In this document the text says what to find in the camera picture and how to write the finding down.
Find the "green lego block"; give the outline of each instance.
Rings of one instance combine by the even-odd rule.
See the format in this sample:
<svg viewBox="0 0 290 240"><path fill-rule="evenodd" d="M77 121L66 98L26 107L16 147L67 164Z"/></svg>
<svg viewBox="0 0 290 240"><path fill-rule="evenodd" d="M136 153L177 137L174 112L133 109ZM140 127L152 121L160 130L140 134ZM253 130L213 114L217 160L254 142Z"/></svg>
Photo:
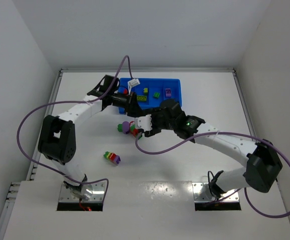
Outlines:
<svg viewBox="0 0 290 240"><path fill-rule="evenodd" d="M122 133L123 125L122 124L118 124L117 129L118 129L118 132Z"/></svg>
<svg viewBox="0 0 290 240"><path fill-rule="evenodd" d="M131 125L130 126L130 132L133 132L134 129L135 129L135 125Z"/></svg>
<svg viewBox="0 0 290 240"><path fill-rule="evenodd" d="M137 95L137 101L145 102L145 101L147 101L147 96Z"/></svg>
<svg viewBox="0 0 290 240"><path fill-rule="evenodd" d="M160 93L158 93L158 92L155 92L155 93L154 93L154 98L157 99L157 98L159 98L159 96L160 96Z"/></svg>
<svg viewBox="0 0 290 240"><path fill-rule="evenodd" d="M104 154L104 158L107 159L109 154L110 154L110 152L107 151L107 152Z"/></svg>

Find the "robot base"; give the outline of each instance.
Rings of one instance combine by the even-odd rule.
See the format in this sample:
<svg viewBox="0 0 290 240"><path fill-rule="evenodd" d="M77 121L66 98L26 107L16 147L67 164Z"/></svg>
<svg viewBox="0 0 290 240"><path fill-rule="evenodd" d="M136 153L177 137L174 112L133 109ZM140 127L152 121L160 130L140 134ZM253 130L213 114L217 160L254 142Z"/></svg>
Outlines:
<svg viewBox="0 0 290 240"><path fill-rule="evenodd" d="M207 182L193 182L192 185L196 211L241 210L237 192L221 202L213 203L212 201L216 199L210 195ZM232 194L234 191L235 189L222 194L221 198Z"/></svg>
<svg viewBox="0 0 290 240"><path fill-rule="evenodd" d="M63 183L61 185L57 211L94 211L103 210L103 198L106 189L106 182L98 182L88 185L88 200L82 200L72 195L69 188Z"/></svg>

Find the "black bracket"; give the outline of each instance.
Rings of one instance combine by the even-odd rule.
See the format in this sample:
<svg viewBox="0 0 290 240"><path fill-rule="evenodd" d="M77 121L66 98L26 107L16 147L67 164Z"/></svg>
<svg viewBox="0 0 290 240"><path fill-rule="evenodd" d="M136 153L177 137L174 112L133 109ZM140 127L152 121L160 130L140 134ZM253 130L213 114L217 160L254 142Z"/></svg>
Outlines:
<svg viewBox="0 0 290 240"><path fill-rule="evenodd" d="M61 164L69 162L76 152L75 124L58 116L45 117L38 142L38 151L47 159Z"/></svg>
<svg viewBox="0 0 290 240"><path fill-rule="evenodd" d="M283 165L278 154L272 148L261 142L255 144L257 145L255 151L247 155L246 172L243 176L253 189L267 193Z"/></svg>

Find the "purple lego block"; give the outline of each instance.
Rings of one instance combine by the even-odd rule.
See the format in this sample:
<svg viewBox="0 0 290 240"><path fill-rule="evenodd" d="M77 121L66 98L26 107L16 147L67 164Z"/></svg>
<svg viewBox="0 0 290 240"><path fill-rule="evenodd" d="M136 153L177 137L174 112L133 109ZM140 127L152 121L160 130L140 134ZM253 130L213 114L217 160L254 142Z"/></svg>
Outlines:
<svg viewBox="0 0 290 240"><path fill-rule="evenodd" d="M129 133L129 122L124 121L123 122L123 133L128 134Z"/></svg>
<svg viewBox="0 0 290 240"><path fill-rule="evenodd" d="M115 159L113 160L113 163L114 164L119 164L120 163L120 157L117 155L116 157L115 157Z"/></svg>
<svg viewBox="0 0 290 240"><path fill-rule="evenodd" d="M169 89L169 88L165 88L165 96L167 97L167 98L171 98L171 89Z"/></svg>

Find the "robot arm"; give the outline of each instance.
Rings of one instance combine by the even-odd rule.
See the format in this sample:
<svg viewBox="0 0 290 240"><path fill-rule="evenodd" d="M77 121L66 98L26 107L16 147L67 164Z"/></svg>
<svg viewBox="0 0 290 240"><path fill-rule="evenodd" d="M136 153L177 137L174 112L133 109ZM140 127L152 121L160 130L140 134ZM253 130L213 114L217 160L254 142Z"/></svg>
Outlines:
<svg viewBox="0 0 290 240"><path fill-rule="evenodd" d="M85 96L83 101L91 101L95 96ZM102 101L77 104L58 116L47 116L43 121L38 150L50 159L53 164L65 175L80 181L87 181L87 177L79 167L76 152L76 133L83 122L94 114L101 112ZM79 184L65 178L65 184L78 187Z"/></svg>
<svg viewBox="0 0 290 240"><path fill-rule="evenodd" d="M135 126L144 131L145 137L161 130L173 130L182 139L219 131L199 117L186 115L173 99L144 112L145 116L135 118ZM221 134L201 136L191 142L211 147L242 165L233 171L219 171L211 180L210 191L218 198L231 189L245 187L267 193L282 168L277 153L262 143Z"/></svg>

